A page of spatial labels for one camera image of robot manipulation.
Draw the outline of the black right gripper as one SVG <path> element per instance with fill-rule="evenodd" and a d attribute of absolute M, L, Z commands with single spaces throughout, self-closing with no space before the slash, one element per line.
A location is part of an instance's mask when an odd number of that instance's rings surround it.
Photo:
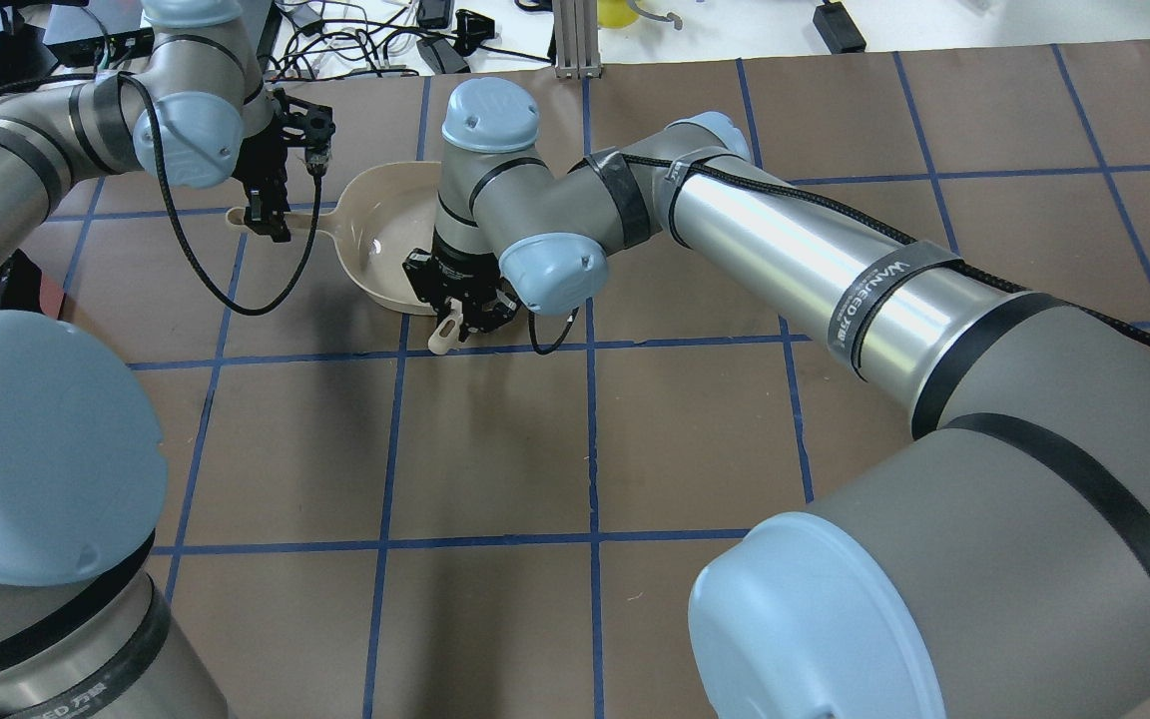
<path fill-rule="evenodd" d="M 443 319 L 443 345 L 463 345 L 463 320 L 471 323 L 471 332 L 489 334 L 518 314 L 519 301 L 505 290 L 492 254 L 465 254 L 444 245 L 415 248 L 402 260 L 402 273 L 417 300 Z"/>

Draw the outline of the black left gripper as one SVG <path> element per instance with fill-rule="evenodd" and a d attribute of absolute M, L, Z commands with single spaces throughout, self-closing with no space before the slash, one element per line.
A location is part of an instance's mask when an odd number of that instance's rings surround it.
<path fill-rule="evenodd" d="M 306 173 L 316 181 L 324 178 L 331 163 L 334 108 L 288 95 L 283 87 L 266 92 L 271 117 L 264 128 L 247 137 L 236 166 L 236 178 L 241 182 L 246 208 L 243 224 L 247 231 L 268 234 L 274 243 L 291 238 L 285 214 L 288 204 L 288 154 L 302 150 Z"/>

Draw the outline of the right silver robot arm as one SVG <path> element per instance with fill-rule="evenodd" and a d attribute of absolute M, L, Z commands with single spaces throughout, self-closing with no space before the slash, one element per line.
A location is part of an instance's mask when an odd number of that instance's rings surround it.
<path fill-rule="evenodd" d="M 912 443 L 702 569 L 721 718 L 1118 718 L 1150 697 L 1150 332 L 754 167 L 716 110 L 549 173 L 524 87 L 461 83 L 432 246 L 459 332 L 560 316 L 665 232 L 907 410 Z"/>

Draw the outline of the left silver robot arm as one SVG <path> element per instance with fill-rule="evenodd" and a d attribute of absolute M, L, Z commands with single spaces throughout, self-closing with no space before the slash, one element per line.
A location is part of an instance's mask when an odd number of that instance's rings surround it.
<path fill-rule="evenodd" d="M 238 1 L 146 1 L 141 72 L 0 87 L 0 270 L 76 184 L 146 170 L 241 181 L 247 223 L 288 240 L 288 150 L 319 176 L 328 108 L 264 81 Z M 169 471 L 154 406 L 77 326 L 0 309 L 0 718 L 232 718 L 145 561 Z"/>

